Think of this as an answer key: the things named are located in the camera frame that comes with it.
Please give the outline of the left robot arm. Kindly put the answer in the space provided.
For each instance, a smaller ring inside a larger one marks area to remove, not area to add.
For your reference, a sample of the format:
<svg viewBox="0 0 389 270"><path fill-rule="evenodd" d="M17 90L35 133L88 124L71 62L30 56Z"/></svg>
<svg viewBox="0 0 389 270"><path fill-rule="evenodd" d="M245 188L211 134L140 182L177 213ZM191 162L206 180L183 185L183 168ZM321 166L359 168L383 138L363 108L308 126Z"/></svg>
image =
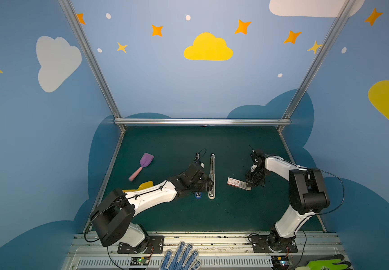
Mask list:
<svg viewBox="0 0 389 270"><path fill-rule="evenodd" d="M122 241L141 252L146 248L149 236L142 226L132 222L136 215L191 192L212 191L214 185L202 163L192 163L181 174L149 188L111 191L90 214L91 226L95 228L103 247Z"/></svg>

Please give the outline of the beige black stapler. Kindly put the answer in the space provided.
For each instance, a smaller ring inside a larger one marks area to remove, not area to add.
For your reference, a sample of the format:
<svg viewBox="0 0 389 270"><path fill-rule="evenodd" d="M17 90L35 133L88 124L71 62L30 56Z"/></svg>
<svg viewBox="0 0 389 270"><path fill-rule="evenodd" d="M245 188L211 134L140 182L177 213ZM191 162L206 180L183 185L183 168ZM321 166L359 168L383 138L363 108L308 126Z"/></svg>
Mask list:
<svg viewBox="0 0 389 270"><path fill-rule="evenodd" d="M209 191L209 199L213 200L216 196L216 183L215 183L215 154L210 156L210 175L212 181L212 189Z"/></svg>

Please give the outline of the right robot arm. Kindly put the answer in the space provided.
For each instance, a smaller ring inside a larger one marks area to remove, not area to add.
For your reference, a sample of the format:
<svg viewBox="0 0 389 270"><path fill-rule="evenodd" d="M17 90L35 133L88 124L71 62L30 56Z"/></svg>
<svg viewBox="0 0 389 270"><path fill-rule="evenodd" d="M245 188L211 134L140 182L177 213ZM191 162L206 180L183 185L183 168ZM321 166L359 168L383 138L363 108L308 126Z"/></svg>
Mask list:
<svg viewBox="0 0 389 270"><path fill-rule="evenodd" d="M252 166L246 172L250 187L262 186L268 173L288 181L289 207L276 222L267 238L271 250L278 251L294 241L298 230L313 216L330 205L327 188L319 169L306 168L282 157L251 151Z"/></svg>

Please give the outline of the red white staple box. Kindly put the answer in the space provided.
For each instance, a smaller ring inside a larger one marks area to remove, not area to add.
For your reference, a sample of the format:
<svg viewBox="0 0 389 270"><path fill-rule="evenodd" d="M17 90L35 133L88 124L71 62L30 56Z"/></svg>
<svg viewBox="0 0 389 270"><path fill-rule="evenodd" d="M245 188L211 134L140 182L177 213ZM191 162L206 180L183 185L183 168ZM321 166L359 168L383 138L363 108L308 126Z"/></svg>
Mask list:
<svg viewBox="0 0 389 270"><path fill-rule="evenodd" d="M246 191L251 191L251 189L252 189L252 187L247 182L236 180L236 179L230 178L230 177L227 180L227 184L229 186L233 186L233 187L236 187L236 188L239 188L242 190L246 190Z"/></svg>

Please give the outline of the blue black stapler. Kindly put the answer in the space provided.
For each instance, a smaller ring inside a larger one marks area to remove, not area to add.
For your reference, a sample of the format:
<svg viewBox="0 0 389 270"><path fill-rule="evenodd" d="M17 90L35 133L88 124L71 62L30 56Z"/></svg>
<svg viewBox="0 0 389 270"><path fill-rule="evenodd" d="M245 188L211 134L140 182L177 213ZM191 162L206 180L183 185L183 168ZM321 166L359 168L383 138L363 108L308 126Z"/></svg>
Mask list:
<svg viewBox="0 0 389 270"><path fill-rule="evenodd" d="M203 163L200 161L201 155L200 153L196 153L195 159L193 161L193 164L197 167L197 169L203 168ZM198 171L196 173L197 180L195 181L195 198L200 199L202 198L202 192L200 190L200 184L199 181L202 179L202 171Z"/></svg>

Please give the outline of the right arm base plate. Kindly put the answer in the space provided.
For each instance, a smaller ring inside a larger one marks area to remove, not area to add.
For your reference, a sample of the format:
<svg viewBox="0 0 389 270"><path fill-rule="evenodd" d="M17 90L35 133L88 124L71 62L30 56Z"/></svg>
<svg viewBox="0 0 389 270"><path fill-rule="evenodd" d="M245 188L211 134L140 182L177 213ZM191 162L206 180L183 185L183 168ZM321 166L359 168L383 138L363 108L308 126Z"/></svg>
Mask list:
<svg viewBox="0 0 389 270"><path fill-rule="evenodd" d="M268 235L249 234L248 241L252 245L254 253L297 253L298 247L295 238L279 238L270 241Z"/></svg>

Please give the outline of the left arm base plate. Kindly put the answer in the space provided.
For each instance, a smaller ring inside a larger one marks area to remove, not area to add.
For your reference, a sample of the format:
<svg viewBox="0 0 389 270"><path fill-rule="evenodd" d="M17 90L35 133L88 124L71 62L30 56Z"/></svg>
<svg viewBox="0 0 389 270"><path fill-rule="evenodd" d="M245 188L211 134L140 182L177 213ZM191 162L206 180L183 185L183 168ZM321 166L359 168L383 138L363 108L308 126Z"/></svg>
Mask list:
<svg viewBox="0 0 389 270"><path fill-rule="evenodd" d="M139 245L133 247L119 242L118 254L161 254L164 247L163 236L147 236Z"/></svg>

